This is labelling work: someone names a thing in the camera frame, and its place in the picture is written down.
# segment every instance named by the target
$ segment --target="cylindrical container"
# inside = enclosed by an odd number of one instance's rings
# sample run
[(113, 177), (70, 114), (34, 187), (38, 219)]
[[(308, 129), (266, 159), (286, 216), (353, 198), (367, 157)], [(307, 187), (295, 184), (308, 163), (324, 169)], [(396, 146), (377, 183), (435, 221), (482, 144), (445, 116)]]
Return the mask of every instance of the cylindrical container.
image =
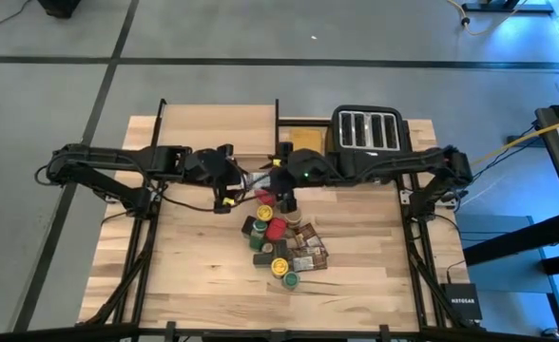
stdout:
[(264, 233), (267, 230), (267, 223), (261, 220), (255, 220), (252, 224), (252, 232), (250, 232), (250, 248), (260, 251), (264, 243)]
[(254, 195), (257, 197), (257, 200), (262, 205), (268, 205), (271, 207), (276, 205), (275, 195), (271, 194), (266, 190), (262, 190), (262, 189), (254, 190)]
[(268, 222), (273, 218), (273, 209), (268, 205), (261, 205), (257, 209), (257, 219)]
[(271, 242), (266, 242), (262, 245), (262, 248), (260, 248), (260, 251), (263, 253), (273, 253), (273, 243)]
[(302, 213), (300, 212), (300, 209), (297, 209), (292, 213), (288, 213), (283, 217), (286, 220), (286, 223), (288, 223), (289, 229), (297, 229), (300, 227), (300, 221), (302, 220)]
[(277, 257), (271, 262), (271, 273), (277, 279), (281, 279), (288, 273), (288, 261), (286, 259)]
[(297, 286), (300, 283), (300, 276), (296, 273), (296, 272), (288, 272), (284, 275), (284, 277), (281, 279), (281, 285), (288, 289), (288, 290), (294, 290), (297, 288)]
[(272, 218), (265, 236), (269, 241), (275, 242), (281, 240), (284, 233), (286, 233), (286, 221), (281, 218)]

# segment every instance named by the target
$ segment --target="black metal frame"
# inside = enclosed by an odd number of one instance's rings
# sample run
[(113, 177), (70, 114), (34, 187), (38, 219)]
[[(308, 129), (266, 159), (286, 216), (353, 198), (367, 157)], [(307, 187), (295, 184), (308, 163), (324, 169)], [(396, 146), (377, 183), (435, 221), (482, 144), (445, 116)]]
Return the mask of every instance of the black metal frame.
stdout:
[(519, 13), (528, 14), (551, 14), (554, 12), (552, 5), (546, 3), (543, 5), (520, 5), (520, 0), (488, 0), (486, 4), (480, 3), (467, 3), (463, 4), (461, 8), (464, 11), (482, 11), (482, 12), (512, 12), (518, 9)]
[[(166, 101), (161, 99), (157, 117), (155, 120), (151, 145), (157, 146), (164, 106)], [(329, 126), (330, 121), (325, 120), (281, 120), (279, 112), (279, 101), (275, 101), (276, 130), (275, 140), (279, 143), (279, 129), (281, 126)], [(406, 145), (412, 150), (408, 123), (404, 122)], [(410, 174), (411, 186), (414, 191), (420, 190), (417, 174)], [(399, 191), (405, 190), (402, 176), (396, 178), (396, 187)], [(545, 341), (541, 337), (528, 337), (514, 334), (484, 332), (472, 328), (464, 323), (461, 315), (453, 310), (450, 302), (442, 292), (437, 283), (434, 267), (434, 256), (430, 243), (428, 227), (425, 221), (416, 223), (421, 235), (420, 243), (423, 258), (419, 255), (414, 242), (413, 225), (410, 219), (410, 204), (400, 204), (402, 226), (404, 228), (405, 245), (409, 270), (413, 285), (414, 307), (416, 311), (419, 332), (390, 332), (387, 325), (379, 325), (377, 332), (335, 332), (335, 331), (288, 331), (288, 330), (197, 330), (177, 329), (176, 322), (169, 321), (165, 329), (141, 329), (139, 328), (145, 301), (145, 289), (148, 279), (148, 271), (152, 258), (153, 246), (157, 234), (157, 224), (161, 209), (161, 197), (154, 199), (154, 215), (149, 219), (148, 232), (142, 251), (138, 254), (138, 242), (143, 229), (144, 220), (135, 218), (132, 233), (125, 254), (125, 266), (122, 282), (117, 286), (108, 301), (101, 307), (100, 311), (84, 323), (75, 327), (50, 329), (30, 332), (8, 332), (0, 333), (0, 342), (46, 342), (46, 341), (115, 341), (120, 338), (130, 337), (132, 341), (138, 341), (141, 335), (164, 336), (166, 342), (176, 342), (181, 336), (214, 336), (214, 337), (262, 337), (272, 342), (280, 342), (291, 338), (372, 338), (376, 341), (390, 342), (391, 339), (406, 339), (415, 341)], [(132, 285), (136, 275), (139, 274), (136, 294), (134, 296), (134, 308), (129, 323), (123, 323), (125, 315), (125, 302), (127, 289)], [(430, 287), (434, 305), (434, 318), (437, 326), (429, 326), (423, 301), (423, 293), (420, 278), (423, 277)], [(110, 315), (114, 312), (111, 324), (106, 324)], [(446, 328), (445, 315), (451, 320), (453, 328)]]

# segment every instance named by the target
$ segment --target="cluttered objects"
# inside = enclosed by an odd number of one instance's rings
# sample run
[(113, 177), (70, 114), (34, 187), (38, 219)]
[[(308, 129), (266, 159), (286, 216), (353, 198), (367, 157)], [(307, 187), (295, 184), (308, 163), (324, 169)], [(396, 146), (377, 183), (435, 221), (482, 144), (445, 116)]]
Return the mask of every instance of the cluttered objects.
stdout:
[(328, 268), (328, 251), (311, 223), (301, 225), (300, 210), (281, 215), (273, 209), (274, 201), (260, 199), (255, 217), (246, 217), (241, 232), (249, 239), (250, 248), (256, 253), (252, 263), (257, 268), (268, 268), (281, 285), (294, 290), (300, 283), (299, 272)]

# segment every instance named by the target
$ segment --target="white cable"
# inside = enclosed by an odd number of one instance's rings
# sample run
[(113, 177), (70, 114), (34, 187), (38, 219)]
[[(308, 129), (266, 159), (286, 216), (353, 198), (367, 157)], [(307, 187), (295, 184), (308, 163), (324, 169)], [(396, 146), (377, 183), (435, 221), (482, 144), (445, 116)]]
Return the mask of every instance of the white cable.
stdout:
[[(468, 15), (466, 14), (466, 11), (464, 11), (461, 6), (459, 6), (459, 4), (457, 4), (456, 2), (454, 2), (454, 0), (447, 0), (449, 2), (449, 4), (455, 6), (456, 9), (459, 10), (459, 16), (461, 17), (461, 20), (463, 20), (464, 18), (468, 18), (470, 19), (470, 17), (468, 17)], [(499, 23), (491, 26), (490, 28), (487, 28), (485, 30), (482, 30), (480, 32), (472, 32), (470, 30), (470, 24), (468, 23), (464, 23), (463, 28), (465, 29), (465, 31), (467, 31), (470, 35), (472, 36), (477, 36), (477, 35), (483, 35), (483, 34), (487, 34), (489, 32), (491, 32), (494, 29), (497, 29), (501, 24), (503, 24), (506, 20), (508, 20), (511, 16), (513, 16), (514, 14), (516, 14), (516, 12), (518, 12), (520, 10), (520, 8), (525, 5), (527, 3), (527, 1), (529, 0), (525, 0), (522, 2), (522, 4), (518, 5), (517, 7), (514, 8), (514, 10), (508, 14), (502, 21), (500, 21)]]

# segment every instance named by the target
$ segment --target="wooden panel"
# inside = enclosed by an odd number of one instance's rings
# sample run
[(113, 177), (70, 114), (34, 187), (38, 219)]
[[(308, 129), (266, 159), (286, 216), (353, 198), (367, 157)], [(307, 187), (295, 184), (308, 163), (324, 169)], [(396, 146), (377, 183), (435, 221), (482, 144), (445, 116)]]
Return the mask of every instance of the wooden panel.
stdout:
[(273, 105), (168, 104), (159, 144), (180, 144), (193, 150), (234, 145), (235, 155), (275, 152)]
[[(144, 136), (152, 125), (152, 118), (132, 118), (125, 146), (148, 144)], [(434, 145), (431, 122), (412, 121), (411, 128), (417, 149)], [(285, 128), (279, 133), (289, 134)], [(117, 177), (140, 181), (130, 173)], [(210, 189), (173, 184), (166, 194), (196, 206), (212, 205)], [(314, 224), (330, 258), (328, 270), (301, 273), (302, 283), (293, 292), (282, 289), (269, 270), (251, 265), (253, 253), (240, 228), (256, 203), (246, 202), (229, 215), (165, 203), (141, 325), (163, 328), (167, 320), (175, 320), (186, 329), (377, 331), (379, 324), (389, 324), (394, 332), (417, 331), (395, 187), (298, 189), (297, 198), (303, 220)], [(106, 215), (118, 211), (109, 206)], [(449, 211), (439, 213), (454, 219)], [(443, 279), (446, 268), (463, 258), (459, 237), (447, 221), (436, 219), (429, 226), (436, 269)], [(111, 220), (102, 228), (80, 319), (94, 314), (119, 282), (130, 230), (129, 218)], [(468, 281), (463, 270), (464, 265), (452, 268), (454, 281)], [(427, 288), (424, 294), (433, 320)]]

